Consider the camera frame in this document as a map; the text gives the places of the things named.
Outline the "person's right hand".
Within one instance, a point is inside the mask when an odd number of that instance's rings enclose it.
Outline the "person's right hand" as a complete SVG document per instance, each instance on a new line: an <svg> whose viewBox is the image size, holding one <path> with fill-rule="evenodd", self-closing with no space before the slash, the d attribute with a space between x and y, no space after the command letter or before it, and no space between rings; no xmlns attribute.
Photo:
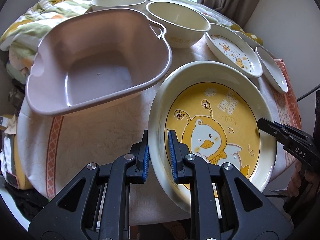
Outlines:
<svg viewBox="0 0 320 240"><path fill-rule="evenodd" d="M287 193L289 197L297 197L299 195L299 189L302 184L302 179L304 178L309 182L312 187L308 194L308 198L312 198L319 193L319 176L316 173L306 170L304 175L300 175L302 169L302 163L300 161L295 161L295 170L287 186Z"/></svg>

